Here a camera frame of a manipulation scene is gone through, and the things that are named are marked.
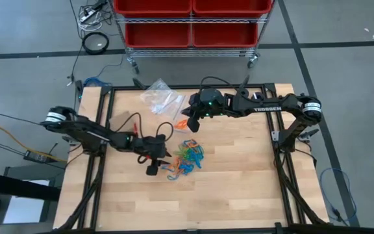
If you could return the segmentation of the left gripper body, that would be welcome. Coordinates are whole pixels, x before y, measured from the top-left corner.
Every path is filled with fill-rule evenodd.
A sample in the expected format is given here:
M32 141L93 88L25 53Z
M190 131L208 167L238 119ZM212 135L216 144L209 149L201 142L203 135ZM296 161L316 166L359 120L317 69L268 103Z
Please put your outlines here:
M131 147L138 155L148 155L151 159L163 159L167 155L165 139L166 136L163 134L134 138Z

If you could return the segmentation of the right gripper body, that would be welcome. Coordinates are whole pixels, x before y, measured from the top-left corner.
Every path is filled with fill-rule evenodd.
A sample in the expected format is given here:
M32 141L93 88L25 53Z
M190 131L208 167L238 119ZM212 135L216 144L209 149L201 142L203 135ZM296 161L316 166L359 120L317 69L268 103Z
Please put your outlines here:
M224 115L224 95L215 88L205 88L190 96L189 117L204 118Z

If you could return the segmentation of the small cardboard box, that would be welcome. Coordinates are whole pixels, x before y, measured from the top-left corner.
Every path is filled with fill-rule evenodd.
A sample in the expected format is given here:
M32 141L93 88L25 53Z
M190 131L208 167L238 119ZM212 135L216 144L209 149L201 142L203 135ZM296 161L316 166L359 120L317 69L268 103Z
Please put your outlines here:
M135 113L129 111L118 112L109 119L110 130L114 132L129 132L138 135L138 126L135 122Z

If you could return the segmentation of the red plastic storage bin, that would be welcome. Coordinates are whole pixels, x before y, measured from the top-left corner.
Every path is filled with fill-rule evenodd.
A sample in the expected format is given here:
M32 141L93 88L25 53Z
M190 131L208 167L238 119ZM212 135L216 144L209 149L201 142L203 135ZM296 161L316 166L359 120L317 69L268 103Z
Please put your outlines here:
M185 48L190 26L183 23L134 23L125 25L125 43L131 48Z
M259 18L272 5L272 0L192 0L195 15L206 18Z
M128 18L182 18L190 15L192 0L114 0L114 9Z
M254 47L258 42L256 23L197 23L192 27L195 47Z

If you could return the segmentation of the black power adapter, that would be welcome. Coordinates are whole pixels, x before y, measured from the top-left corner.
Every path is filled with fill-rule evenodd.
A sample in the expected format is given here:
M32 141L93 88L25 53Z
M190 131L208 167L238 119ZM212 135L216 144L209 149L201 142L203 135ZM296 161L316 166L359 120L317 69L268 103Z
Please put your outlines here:
M23 159L26 161L32 161L35 163L56 163L57 162L57 160L54 160L40 153L31 152L29 150L25 152Z

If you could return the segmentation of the grey metal stand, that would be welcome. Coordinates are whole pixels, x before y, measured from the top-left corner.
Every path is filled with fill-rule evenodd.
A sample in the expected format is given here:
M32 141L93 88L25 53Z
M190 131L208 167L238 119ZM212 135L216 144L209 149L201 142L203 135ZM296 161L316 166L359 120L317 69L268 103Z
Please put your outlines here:
M6 168L4 175L59 189L64 171L44 165ZM36 234L53 229L56 201L0 194L0 234Z

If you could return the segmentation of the black beam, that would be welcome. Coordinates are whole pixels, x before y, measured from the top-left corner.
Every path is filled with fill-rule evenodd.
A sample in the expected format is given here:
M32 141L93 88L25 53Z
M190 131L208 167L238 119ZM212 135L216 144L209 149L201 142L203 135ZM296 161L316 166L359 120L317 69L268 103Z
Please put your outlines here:
M60 189L0 175L0 194L58 201Z

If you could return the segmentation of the white power strip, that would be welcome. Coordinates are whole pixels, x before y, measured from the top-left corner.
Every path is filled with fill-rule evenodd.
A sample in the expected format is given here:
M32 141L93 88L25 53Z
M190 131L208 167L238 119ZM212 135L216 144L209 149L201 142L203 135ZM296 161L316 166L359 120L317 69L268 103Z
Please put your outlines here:
M86 9L84 8L83 11L79 14L79 22L84 23L86 20L91 18L93 15L96 14L96 10L93 10L92 8Z

